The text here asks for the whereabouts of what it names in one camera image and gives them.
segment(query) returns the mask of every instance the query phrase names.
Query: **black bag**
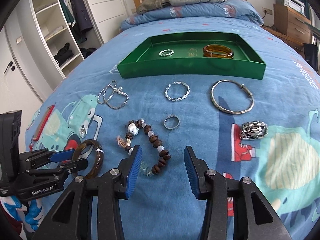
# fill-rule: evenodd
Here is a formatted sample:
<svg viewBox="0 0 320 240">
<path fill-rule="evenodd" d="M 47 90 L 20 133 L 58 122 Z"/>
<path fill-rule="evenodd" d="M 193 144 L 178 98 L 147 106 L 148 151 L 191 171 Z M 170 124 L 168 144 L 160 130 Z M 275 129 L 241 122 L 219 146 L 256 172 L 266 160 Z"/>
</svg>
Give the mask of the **black bag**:
<svg viewBox="0 0 320 240">
<path fill-rule="evenodd" d="M 306 62 L 318 72 L 318 47 L 314 44 L 303 43 L 304 57 Z"/>
</svg>

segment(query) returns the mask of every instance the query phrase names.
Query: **power cord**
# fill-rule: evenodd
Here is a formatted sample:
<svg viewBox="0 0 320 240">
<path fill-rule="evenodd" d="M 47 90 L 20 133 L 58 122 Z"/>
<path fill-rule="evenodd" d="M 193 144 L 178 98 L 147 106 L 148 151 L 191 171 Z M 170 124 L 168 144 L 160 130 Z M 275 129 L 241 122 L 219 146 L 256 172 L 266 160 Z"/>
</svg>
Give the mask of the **power cord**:
<svg viewBox="0 0 320 240">
<path fill-rule="evenodd" d="M 264 10 L 264 16 L 262 17 L 262 19 L 264 19 L 266 15 L 267 15 L 267 10 Z"/>
</svg>

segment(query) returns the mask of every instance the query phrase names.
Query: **amber bangle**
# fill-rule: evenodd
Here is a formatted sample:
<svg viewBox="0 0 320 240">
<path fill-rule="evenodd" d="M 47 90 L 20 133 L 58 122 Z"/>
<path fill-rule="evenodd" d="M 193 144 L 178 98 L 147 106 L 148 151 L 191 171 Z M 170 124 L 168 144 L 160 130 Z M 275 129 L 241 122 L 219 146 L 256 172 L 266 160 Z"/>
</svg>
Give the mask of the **amber bangle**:
<svg viewBox="0 0 320 240">
<path fill-rule="evenodd" d="M 93 140 L 93 139 L 85 140 L 81 144 L 79 144 L 79 146 L 76 148 L 76 150 L 72 155 L 72 161 L 76 161 L 81 155 L 82 151 L 87 146 L 91 146 L 91 145 L 95 147 L 96 149 L 95 151 L 97 155 L 96 155 L 96 159 L 94 161 L 93 167 L 91 168 L 89 173 L 86 176 L 84 176 L 86 179 L 95 178 L 98 175 L 99 171 L 101 170 L 102 163 L 103 163 L 103 150 L 102 150 L 101 144 L 97 140 Z M 78 176 L 78 173 L 75 172 L 73 176 L 74 177 Z"/>
<path fill-rule="evenodd" d="M 233 58 L 233 50 L 217 44 L 207 45 L 203 48 L 204 57 L 225 57 Z"/>
</svg>

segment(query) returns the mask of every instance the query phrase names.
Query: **white stone bead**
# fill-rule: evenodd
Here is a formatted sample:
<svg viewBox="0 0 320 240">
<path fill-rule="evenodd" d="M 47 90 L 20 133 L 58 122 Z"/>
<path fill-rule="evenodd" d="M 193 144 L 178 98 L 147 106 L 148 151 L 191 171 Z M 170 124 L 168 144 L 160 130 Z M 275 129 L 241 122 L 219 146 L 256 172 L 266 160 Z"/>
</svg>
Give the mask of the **white stone bead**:
<svg viewBox="0 0 320 240">
<path fill-rule="evenodd" d="M 164 147 L 162 145 L 159 145 L 158 148 L 157 148 L 158 152 L 161 152 L 164 150 Z"/>
<path fill-rule="evenodd" d="M 150 132 L 148 132 L 148 136 L 150 137 L 150 136 L 152 136 L 152 135 L 154 135 L 155 133 L 153 132 L 153 131 L 150 131 Z"/>
</svg>

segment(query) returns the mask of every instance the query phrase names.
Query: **tassel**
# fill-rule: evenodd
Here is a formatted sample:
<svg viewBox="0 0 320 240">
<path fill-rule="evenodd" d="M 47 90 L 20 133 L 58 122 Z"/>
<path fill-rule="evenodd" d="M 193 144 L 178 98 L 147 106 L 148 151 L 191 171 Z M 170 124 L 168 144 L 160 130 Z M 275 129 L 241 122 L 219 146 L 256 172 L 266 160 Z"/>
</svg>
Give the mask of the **tassel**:
<svg viewBox="0 0 320 240">
<path fill-rule="evenodd" d="M 119 147 L 121 147 L 121 148 L 125 148 L 127 146 L 127 141 L 125 139 L 121 138 L 120 135 L 117 136 L 117 142 L 118 142 Z"/>
</svg>

